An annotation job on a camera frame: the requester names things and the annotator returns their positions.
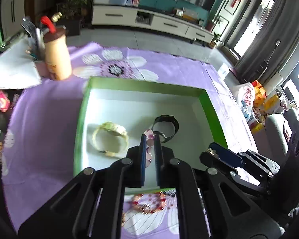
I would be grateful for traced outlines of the yellow wrist watch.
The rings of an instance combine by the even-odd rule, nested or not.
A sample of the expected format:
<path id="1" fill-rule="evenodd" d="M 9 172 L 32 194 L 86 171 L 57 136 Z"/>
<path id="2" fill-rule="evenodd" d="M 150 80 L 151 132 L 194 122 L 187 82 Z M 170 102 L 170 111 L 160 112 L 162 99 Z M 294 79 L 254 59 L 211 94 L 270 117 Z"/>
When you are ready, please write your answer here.
<path id="1" fill-rule="evenodd" d="M 92 134 L 92 145 L 109 158 L 123 158 L 129 146 L 125 127 L 113 122 L 104 122 Z"/>

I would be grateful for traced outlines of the white printed plastic bag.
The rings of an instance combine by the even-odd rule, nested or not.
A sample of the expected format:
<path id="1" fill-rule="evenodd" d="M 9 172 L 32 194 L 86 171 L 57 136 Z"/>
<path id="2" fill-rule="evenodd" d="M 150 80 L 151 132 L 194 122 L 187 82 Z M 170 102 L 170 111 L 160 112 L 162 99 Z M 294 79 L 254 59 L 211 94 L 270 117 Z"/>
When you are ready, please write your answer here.
<path id="1" fill-rule="evenodd" d="M 235 87 L 233 95 L 246 121 L 249 121 L 253 111 L 253 102 L 255 100 L 254 86 L 251 83 L 238 85 Z"/>

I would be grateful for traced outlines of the white paper sheet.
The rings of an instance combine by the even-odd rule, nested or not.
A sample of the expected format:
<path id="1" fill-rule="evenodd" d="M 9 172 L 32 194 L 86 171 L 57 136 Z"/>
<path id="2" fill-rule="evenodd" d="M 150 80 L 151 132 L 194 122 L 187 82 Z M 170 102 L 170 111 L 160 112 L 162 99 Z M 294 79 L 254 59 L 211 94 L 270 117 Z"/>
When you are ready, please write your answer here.
<path id="1" fill-rule="evenodd" d="M 24 90 L 41 84 L 41 77 L 26 51 L 28 38 L 22 38 L 0 55 L 0 89 Z"/>

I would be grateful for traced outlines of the potted green plant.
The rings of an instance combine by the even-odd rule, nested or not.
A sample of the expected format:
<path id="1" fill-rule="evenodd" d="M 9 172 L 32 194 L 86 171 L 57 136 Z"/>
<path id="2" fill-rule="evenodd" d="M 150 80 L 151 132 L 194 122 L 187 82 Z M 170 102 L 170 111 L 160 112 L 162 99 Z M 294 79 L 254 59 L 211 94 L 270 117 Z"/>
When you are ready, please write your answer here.
<path id="1" fill-rule="evenodd" d="M 56 25 L 65 27 L 67 37 L 78 36 L 81 32 L 81 26 L 85 22 L 87 11 L 86 0 L 69 0 L 67 3 L 59 3 L 57 12 L 62 16 L 58 19 Z"/>

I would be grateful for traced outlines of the red handled scissors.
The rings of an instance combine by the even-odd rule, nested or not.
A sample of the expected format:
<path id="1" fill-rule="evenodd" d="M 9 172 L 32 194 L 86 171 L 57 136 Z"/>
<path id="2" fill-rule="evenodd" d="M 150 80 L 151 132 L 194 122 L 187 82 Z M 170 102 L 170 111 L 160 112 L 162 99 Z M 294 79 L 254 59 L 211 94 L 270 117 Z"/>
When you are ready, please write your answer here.
<path id="1" fill-rule="evenodd" d="M 40 23 L 47 26 L 47 28 L 49 29 L 49 32 L 51 34 L 55 34 L 57 32 L 56 27 L 54 26 L 52 21 L 47 16 L 42 16 L 40 19 Z"/>

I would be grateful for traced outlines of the beige bottle brown cap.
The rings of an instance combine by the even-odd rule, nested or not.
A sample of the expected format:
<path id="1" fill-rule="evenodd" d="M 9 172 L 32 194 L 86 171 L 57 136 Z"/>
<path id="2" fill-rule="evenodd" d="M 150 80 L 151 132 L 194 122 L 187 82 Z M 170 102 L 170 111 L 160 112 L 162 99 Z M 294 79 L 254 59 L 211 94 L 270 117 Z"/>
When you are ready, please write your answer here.
<path id="1" fill-rule="evenodd" d="M 44 35 L 45 63 L 53 80 L 65 80 L 72 74 L 70 53 L 66 44 L 65 27 Z"/>

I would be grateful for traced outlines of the white tv cabinet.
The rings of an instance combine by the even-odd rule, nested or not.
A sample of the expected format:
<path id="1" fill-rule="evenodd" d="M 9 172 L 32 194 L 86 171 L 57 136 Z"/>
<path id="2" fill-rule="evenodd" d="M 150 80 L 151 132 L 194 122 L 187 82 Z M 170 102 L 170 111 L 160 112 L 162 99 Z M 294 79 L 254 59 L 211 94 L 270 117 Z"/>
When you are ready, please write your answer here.
<path id="1" fill-rule="evenodd" d="M 116 5 L 94 5 L 92 25 L 127 26 L 163 32 L 189 39 L 191 42 L 200 40 L 210 43 L 213 33 L 203 27 L 183 20 L 177 16 Z"/>

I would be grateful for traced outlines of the purple floral tablecloth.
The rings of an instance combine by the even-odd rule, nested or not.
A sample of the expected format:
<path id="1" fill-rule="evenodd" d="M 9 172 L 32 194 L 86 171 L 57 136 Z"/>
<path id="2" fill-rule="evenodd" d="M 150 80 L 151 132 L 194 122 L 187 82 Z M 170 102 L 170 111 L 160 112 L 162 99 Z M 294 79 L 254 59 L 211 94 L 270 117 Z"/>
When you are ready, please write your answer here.
<path id="1" fill-rule="evenodd" d="M 206 90 L 226 142 L 234 151 L 256 150 L 256 143 L 228 86 L 214 66 L 167 53 L 104 48 L 90 42 L 68 49 L 73 75 L 44 79 L 21 94 L 8 126 L 2 156 L 4 195 L 12 225 L 19 229 L 73 176 L 73 152 L 79 109 L 89 76 L 108 77 L 115 62 L 125 78 L 158 81 Z"/>

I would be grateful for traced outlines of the green white open box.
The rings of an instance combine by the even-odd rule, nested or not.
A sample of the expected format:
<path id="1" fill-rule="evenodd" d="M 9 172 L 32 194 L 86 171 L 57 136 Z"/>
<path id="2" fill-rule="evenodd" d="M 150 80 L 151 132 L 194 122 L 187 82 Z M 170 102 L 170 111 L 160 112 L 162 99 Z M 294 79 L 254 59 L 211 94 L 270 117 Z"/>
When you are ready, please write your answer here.
<path id="1" fill-rule="evenodd" d="M 85 87 L 78 118 L 73 172 L 92 167 L 109 167 L 114 158 L 99 153 L 92 145 L 94 130 L 104 122 L 125 127 L 129 147 L 139 145 L 141 135 L 156 117 L 175 116 L 177 134 L 166 143 L 176 158 L 203 170 L 202 152 L 216 142 L 226 146 L 224 132 L 211 99 L 204 89 L 132 79 L 91 78 Z"/>

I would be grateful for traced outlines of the black wrist watch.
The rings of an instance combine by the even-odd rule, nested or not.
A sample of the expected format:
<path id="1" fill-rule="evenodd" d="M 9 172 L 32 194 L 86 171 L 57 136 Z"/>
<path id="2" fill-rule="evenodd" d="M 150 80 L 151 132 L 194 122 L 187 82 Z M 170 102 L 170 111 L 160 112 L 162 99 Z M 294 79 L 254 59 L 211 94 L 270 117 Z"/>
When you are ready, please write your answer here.
<path id="1" fill-rule="evenodd" d="M 161 143 L 167 143 L 177 134 L 179 123 L 175 116 L 163 114 L 155 118 L 152 130 L 160 137 Z"/>

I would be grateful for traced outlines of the grey curtain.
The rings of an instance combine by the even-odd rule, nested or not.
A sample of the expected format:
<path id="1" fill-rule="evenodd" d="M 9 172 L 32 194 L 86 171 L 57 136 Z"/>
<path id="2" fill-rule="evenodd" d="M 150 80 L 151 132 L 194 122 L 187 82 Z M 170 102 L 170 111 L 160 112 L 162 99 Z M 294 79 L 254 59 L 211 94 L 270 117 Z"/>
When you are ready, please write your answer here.
<path id="1" fill-rule="evenodd" d="M 299 0 L 276 0 L 264 25 L 235 66 L 237 79 L 265 85 L 299 44 Z"/>

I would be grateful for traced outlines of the remote control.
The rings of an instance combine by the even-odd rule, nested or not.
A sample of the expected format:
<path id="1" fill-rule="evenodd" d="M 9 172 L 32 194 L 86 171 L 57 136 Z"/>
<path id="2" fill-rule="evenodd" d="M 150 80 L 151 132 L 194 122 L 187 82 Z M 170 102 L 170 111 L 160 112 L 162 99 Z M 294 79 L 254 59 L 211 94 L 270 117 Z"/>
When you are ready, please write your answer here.
<path id="1" fill-rule="evenodd" d="M 29 17 L 23 17 L 21 26 L 29 37 L 37 38 L 36 26 L 33 24 Z"/>

